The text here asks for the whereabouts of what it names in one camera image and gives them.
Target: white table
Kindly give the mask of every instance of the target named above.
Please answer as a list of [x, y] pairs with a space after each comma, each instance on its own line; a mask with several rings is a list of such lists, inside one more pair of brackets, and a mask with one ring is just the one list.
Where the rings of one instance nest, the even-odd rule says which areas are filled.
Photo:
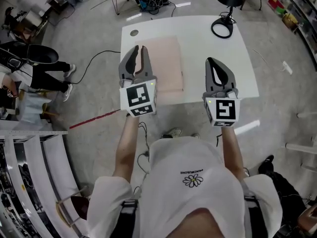
[[150, 20], [122, 28], [121, 60], [136, 42], [166, 36], [176, 36], [181, 49], [184, 91], [158, 93], [157, 105], [172, 105], [203, 101], [206, 92], [205, 62], [215, 58], [228, 66], [235, 75], [239, 98], [258, 97], [259, 91], [247, 48], [237, 25], [229, 39], [221, 39], [211, 32], [211, 24], [218, 16], [185, 16]]

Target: round hole in table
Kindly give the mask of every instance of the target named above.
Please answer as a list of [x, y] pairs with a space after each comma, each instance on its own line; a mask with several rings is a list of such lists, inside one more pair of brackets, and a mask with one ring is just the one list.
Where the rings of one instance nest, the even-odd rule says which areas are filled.
[[213, 26], [213, 30], [215, 31], [216, 34], [220, 36], [228, 36], [229, 35], [229, 30], [223, 25], [215, 25]]
[[138, 30], [132, 30], [131, 33], [130, 33], [130, 35], [131, 35], [131, 36], [137, 36], [138, 33], [139, 33]]

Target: white t-shirt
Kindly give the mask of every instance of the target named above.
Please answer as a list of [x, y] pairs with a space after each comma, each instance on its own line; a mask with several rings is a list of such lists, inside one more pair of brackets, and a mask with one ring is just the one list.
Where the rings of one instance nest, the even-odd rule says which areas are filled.
[[[243, 189], [211, 144], [193, 137], [160, 139], [151, 145], [150, 165], [133, 237], [165, 238], [198, 208], [211, 212], [225, 238], [245, 236]], [[271, 238], [282, 221], [273, 182], [265, 175], [244, 181], [260, 199]], [[131, 185], [124, 178], [98, 178], [87, 215], [90, 238], [110, 237], [122, 202], [133, 197]]]
[[0, 83], [2, 82], [5, 74], [8, 74], [15, 82], [22, 81], [26, 85], [31, 86], [33, 67], [28, 63], [25, 63], [19, 70], [16, 70], [14, 73], [11, 73], [10, 69], [4, 67], [3, 65], [0, 65]]

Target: black shoe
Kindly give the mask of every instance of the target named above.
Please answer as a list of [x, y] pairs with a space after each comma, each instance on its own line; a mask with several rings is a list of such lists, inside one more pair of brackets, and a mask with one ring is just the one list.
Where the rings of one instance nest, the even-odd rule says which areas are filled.
[[274, 160], [274, 156], [273, 155], [270, 155], [270, 156], [268, 156], [266, 159], [265, 159], [265, 161], [264, 162], [273, 162], [273, 160]]
[[274, 159], [273, 155], [268, 156], [265, 161], [262, 162], [262, 164], [259, 166], [259, 174], [267, 175], [270, 172], [274, 171], [274, 166], [272, 164], [272, 161]]

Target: gray floor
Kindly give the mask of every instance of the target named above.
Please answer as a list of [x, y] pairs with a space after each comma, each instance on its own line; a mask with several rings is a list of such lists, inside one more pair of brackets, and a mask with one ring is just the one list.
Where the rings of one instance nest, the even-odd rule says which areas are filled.
[[[45, 37], [45, 43], [58, 51], [60, 60], [77, 64], [72, 81], [81, 78], [89, 60], [96, 53], [107, 49], [120, 51], [123, 26], [151, 18], [170, 17], [174, 8], [170, 5], [162, 8], [158, 15], [142, 13], [142, 16], [127, 21], [139, 11], [116, 15], [111, 0], [91, 9], [102, 1], [86, 0], [79, 4], [71, 17], [61, 21], [54, 32], [50, 34], [48, 31]], [[177, 8], [174, 16], [218, 15], [226, 11], [226, 7], [217, 0], [171, 1], [191, 2], [190, 6]], [[317, 187], [317, 175], [301, 169], [300, 164], [317, 166], [316, 159], [310, 154], [288, 151], [283, 146], [286, 142], [312, 145], [310, 138], [316, 132], [317, 116], [298, 119], [295, 114], [317, 111], [317, 74], [300, 37], [285, 27], [267, 6], [266, 0], [262, 11], [258, 11], [259, 6], [260, 0], [247, 0], [244, 9], [235, 9], [233, 14], [247, 46], [260, 92], [259, 98], [242, 101], [236, 127], [255, 120], [260, 120], [261, 126], [239, 135], [239, 144], [245, 166], [253, 174], [267, 155], [274, 154], [276, 171], [284, 175], [303, 197], [307, 197]], [[69, 128], [119, 109], [119, 59], [119, 54], [102, 54], [95, 58], [83, 81], [75, 85], [69, 100], [63, 103], [61, 96], [57, 97], [57, 111], [61, 115], [56, 122]], [[293, 69], [292, 75], [281, 72], [284, 60]], [[216, 136], [220, 134], [219, 129], [210, 126], [202, 103], [161, 107], [156, 116], [142, 117], [141, 120], [148, 126], [149, 143], [174, 126], [182, 127], [185, 135], [197, 132], [202, 139], [212, 143], [216, 143]], [[125, 112], [117, 112], [69, 131], [66, 136], [68, 153], [81, 185], [92, 186], [99, 176], [112, 174], [124, 121]], [[145, 149], [144, 132], [140, 130], [137, 154]], [[145, 159], [141, 158], [140, 162], [147, 167]], [[139, 185], [142, 177], [142, 171], [136, 166], [132, 185]]]

